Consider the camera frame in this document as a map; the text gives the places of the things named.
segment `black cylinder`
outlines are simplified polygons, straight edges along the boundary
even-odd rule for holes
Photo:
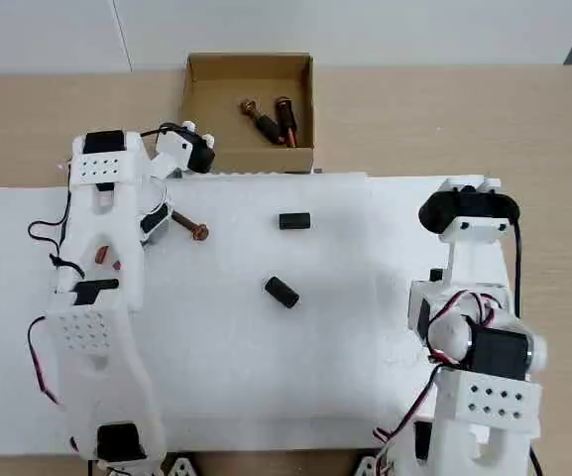
[[[282,213],[279,215],[280,230],[306,230],[309,226],[309,213]]]
[[[263,136],[275,145],[281,145],[284,143],[284,138],[282,137],[279,125],[273,121],[268,116],[261,116],[255,121],[257,129],[263,134]]]
[[[292,112],[292,101],[282,96],[275,101],[275,109],[277,110],[277,120],[282,128],[282,134],[287,133],[287,129],[296,132],[296,121]]]
[[[294,307],[298,302],[298,294],[276,276],[272,276],[265,286],[266,291],[270,296],[278,300],[288,309]]]

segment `white wall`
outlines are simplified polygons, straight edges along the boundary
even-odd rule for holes
[[[111,0],[0,0],[0,72],[121,70]]]
[[[170,68],[194,51],[561,63],[571,46],[572,0],[0,0],[0,72]]]

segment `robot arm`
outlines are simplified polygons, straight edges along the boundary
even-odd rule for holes
[[[210,168],[214,140],[194,129],[185,123],[163,134],[174,144],[164,152],[169,172]],[[73,141],[58,258],[78,269],[57,268],[46,312],[59,404],[80,456],[132,476],[156,474],[167,453],[160,408],[131,328],[143,307],[143,244],[155,241],[172,215],[162,170],[138,133],[103,131]]]
[[[527,474],[541,397],[528,378],[545,367],[547,350],[482,260],[518,220],[516,203],[499,191],[494,179],[449,179],[419,211],[422,225],[450,247],[447,268],[414,282],[409,299],[409,327],[441,365],[433,371],[438,395],[432,422],[385,444],[381,475]]]

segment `cardboard box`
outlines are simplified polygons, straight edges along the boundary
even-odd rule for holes
[[[271,144],[241,113],[249,98],[277,120],[275,99],[287,96],[298,147]],[[191,54],[186,64],[182,120],[215,136],[214,171],[309,173],[314,153],[312,58],[307,54]]]

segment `table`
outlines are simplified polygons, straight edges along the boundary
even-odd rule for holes
[[[572,66],[319,68],[314,80],[317,167],[487,174],[518,200],[524,318],[550,350],[536,449],[547,474],[572,473]],[[178,71],[0,76],[0,186],[63,183],[57,164],[76,134],[177,119],[181,83]],[[350,451],[196,457],[205,475],[347,475],[356,460]],[[0,460],[0,475],[83,471],[70,458]]]

